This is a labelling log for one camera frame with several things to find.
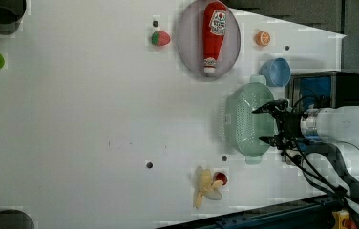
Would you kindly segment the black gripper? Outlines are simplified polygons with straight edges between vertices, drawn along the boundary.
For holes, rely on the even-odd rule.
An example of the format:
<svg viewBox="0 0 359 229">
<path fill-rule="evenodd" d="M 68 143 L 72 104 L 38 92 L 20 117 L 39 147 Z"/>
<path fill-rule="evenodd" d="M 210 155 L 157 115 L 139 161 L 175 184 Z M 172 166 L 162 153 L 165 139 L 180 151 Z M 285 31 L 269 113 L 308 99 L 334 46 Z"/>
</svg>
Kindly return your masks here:
<svg viewBox="0 0 359 229">
<path fill-rule="evenodd" d="M 278 133 L 275 137 L 261 136 L 260 141 L 277 147 L 279 150 L 293 149 L 293 143 L 304 139 L 300 122 L 303 114 L 283 111 L 288 107 L 286 99 L 271 100 L 253 111 L 253 114 L 272 113 L 277 124 Z"/>
</svg>

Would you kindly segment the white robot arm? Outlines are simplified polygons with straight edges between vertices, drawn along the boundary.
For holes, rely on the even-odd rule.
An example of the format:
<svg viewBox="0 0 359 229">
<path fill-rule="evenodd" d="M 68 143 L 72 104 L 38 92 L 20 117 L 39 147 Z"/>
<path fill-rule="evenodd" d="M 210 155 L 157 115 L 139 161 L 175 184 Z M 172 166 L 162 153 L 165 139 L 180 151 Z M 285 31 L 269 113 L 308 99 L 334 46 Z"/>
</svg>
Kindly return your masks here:
<svg viewBox="0 0 359 229">
<path fill-rule="evenodd" d="M 359 204 L 359 106 L 312 108 L 298 112 L 285 99 L 272 100 L 253 111 L 269 114 L 277 133 L 260 141 L 283 154 L 302 157 L 293 163 L 315 188 Z"/>
</svg>

